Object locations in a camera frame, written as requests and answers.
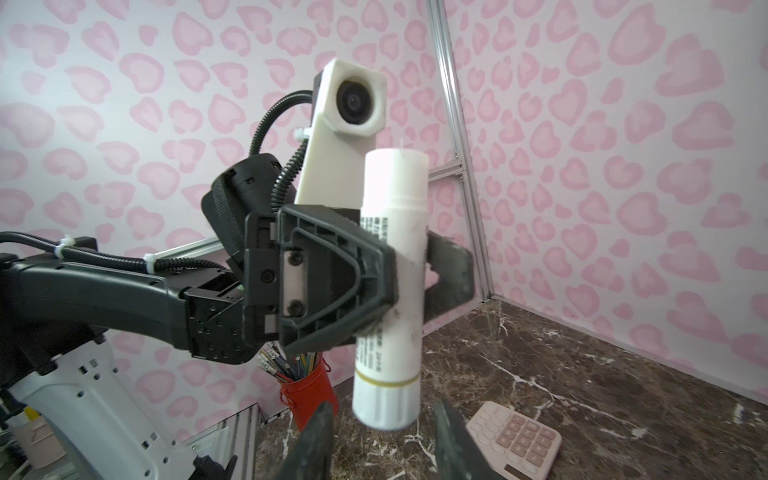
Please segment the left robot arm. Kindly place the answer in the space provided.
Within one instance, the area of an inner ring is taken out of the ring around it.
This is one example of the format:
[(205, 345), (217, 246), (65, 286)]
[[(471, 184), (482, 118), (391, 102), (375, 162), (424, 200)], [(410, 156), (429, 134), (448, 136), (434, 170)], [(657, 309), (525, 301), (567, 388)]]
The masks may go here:
[(101, 252), (92, 237), (54, 242), (5, 232), (35, 249), (1, 258), (3, 418), (31, 407), (96, 479), (229, 479), (220, 464), (167, 439), (119, 378), (109, 330), (161, 340), (195, 358), (241, 365), (271, 341), (289, 356), (351, 344), (410, 292), (386, 239), (355, 209), (294, 204), (308, 150), (280, 164), (263, 151), (275, 121), (317, 92), (279, 99), (246, 159), (203, 199), (228, 259), (139, 259)]

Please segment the red pencil holder cup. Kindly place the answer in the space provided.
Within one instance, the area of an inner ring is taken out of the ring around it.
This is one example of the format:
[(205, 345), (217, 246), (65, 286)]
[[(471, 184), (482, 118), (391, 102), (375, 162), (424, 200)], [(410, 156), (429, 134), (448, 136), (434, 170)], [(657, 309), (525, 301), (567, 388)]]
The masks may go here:
[(338, 414), (338, 399), (328, 377), (330, 371), (327, 362), (319, 356), (311, 373), (280, 388), (280, 400), (292, 413), (300, 432), (304, 431), (317, 408), (324, 403), (332, 406), (334, 415)]

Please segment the white glue stick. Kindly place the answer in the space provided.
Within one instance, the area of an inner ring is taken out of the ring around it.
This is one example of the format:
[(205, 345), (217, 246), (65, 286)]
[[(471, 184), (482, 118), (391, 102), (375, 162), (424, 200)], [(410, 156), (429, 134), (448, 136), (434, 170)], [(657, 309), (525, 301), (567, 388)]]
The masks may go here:
[(353, 413), (380, 431), (402, 430), (420, 414), (428, 226), (428, 158), (383, 148), (365, 159), (361, 226), (385, 244), (382, 306), (357, 338)]

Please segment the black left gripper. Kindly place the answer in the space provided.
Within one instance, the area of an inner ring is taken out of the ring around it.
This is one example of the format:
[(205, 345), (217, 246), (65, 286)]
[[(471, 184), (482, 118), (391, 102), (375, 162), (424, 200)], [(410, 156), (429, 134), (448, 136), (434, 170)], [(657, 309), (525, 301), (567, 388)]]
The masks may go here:
[(395, 251), (362, 228), (358, 210), (202, 211), (229, 271), (186, 295), (195, 358), (244, 364), (269, 341), (287, 354), (352, 345), (398, 300)]

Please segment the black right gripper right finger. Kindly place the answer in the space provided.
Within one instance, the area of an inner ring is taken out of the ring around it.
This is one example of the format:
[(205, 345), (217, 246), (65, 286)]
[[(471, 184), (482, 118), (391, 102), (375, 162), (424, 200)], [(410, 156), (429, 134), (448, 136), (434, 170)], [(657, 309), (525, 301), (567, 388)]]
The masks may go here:
[(461, 414), (445, 399), (435, 402), (435, 458), (443, 480), (499, 479), (478, 448)]

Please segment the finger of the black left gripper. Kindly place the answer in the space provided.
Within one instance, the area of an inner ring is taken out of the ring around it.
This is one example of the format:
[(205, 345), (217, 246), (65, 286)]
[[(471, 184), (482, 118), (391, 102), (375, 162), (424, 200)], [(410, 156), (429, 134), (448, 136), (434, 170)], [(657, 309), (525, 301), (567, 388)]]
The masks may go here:
[(438, 276), (424, 293), (424, 322), (428, 323), (472, 300), (475, 279), (472, 252), (432, 231), (427, 235), (426, 261)]

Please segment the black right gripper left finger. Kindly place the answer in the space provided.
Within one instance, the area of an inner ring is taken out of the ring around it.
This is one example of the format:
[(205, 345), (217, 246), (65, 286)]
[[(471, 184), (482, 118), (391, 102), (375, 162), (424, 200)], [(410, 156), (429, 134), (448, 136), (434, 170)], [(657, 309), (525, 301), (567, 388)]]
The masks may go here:
[(334, 410), (320, 404), (288, 453), (276, 480), (329, 480), (332, 478)]

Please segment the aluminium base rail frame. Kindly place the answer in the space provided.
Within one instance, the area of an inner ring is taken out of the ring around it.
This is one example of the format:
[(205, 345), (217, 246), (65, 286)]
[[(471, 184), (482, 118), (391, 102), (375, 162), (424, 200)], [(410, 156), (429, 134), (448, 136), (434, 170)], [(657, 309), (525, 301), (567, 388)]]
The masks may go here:
[[(258, 404), (253, 404), (218, 424), (190, 437), (185, 444), (199, 456), (209, 456), (225, 466), (237, 457), (233, 479), (255, 479), (257, 434), (265, 417)], [(65, 454), (61, 459), (40, 469), (33, 469), (10, 430), (1, 430), (2, 479), (100, 479), (87, 472), (84, 464)]]

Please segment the pink desk calculator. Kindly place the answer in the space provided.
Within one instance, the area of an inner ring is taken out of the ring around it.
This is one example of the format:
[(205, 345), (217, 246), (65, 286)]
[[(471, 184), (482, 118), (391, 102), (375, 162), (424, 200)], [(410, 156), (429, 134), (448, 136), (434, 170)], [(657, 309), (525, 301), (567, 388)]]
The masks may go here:
[(492, 401), (480, 407), (466, 428), (495, 479), (546, 479), (562, 444), (557, 430)]

